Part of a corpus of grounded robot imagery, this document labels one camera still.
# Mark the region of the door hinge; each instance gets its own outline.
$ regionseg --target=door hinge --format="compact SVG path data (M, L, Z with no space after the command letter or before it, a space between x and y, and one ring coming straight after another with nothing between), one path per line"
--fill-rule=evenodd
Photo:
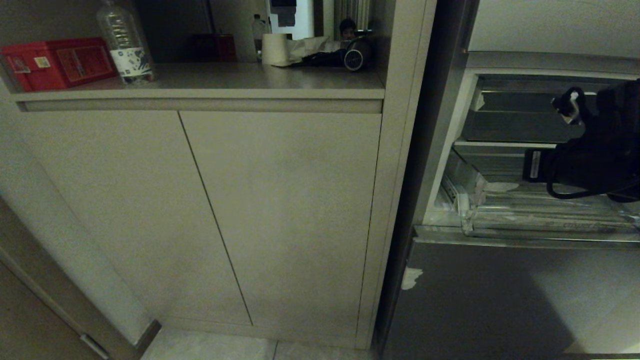
M103 360L109 360L109 353L104 350L100 344L98 344L91 336L87 334L80 335L80 340L87 344L96 354L98 354Z

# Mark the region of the beige cabinet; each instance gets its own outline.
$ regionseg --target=beige cabinet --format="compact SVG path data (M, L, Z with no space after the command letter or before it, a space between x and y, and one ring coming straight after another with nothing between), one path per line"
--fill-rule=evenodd
M175 111L26 113L15 126L80 223L161 322L250 325Z
M381 115L180 117L254 326L353 344Z

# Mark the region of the floor tile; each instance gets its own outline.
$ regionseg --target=floor tile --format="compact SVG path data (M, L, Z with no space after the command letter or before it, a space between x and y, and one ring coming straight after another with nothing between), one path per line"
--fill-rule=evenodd
M141 360L272 360L277 341L162 329Z
M275 360L374 360L374 357L368 350L318 347L279 341Z

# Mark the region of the baseboard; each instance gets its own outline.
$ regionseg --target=baseboard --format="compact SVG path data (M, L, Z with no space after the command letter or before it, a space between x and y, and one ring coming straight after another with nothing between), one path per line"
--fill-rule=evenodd
M145 333L140 336L140 339L136 343L136 351L140 357L147 351L151 342L156 338L158 332L160 332L160 329L162 329L162 325L157 320L154 320L149 324Z
M272 329L247 325L232 325L226 323L206 322L185 318L174 318L170 316L163 317L161 321L165 327L175 327L184 330L216 332L218 334L248 336L250 338L297 341L315 345L328 345L343 348L355 347L355 335L348 337L318 335L294 330Z

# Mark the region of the countertop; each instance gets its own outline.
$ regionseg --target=countertop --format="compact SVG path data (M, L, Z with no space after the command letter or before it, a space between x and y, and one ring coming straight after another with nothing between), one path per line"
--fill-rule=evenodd
M305 67L281 69L258 63L156 65L157 80L125 86L119 77L65 90L15 92L11 101L121 98L383 99L385 89L372 69Z

